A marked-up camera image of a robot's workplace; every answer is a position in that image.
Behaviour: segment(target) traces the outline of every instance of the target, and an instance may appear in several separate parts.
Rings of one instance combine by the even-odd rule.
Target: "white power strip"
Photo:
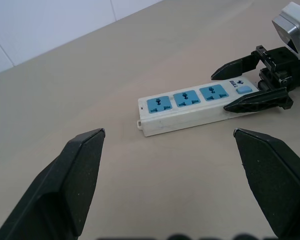
[[[139,130],[146,137],[198,125],[236,118],[250,113],[233,113],[224,106],[259,90],[245,77],[166,92],[138,100]]]

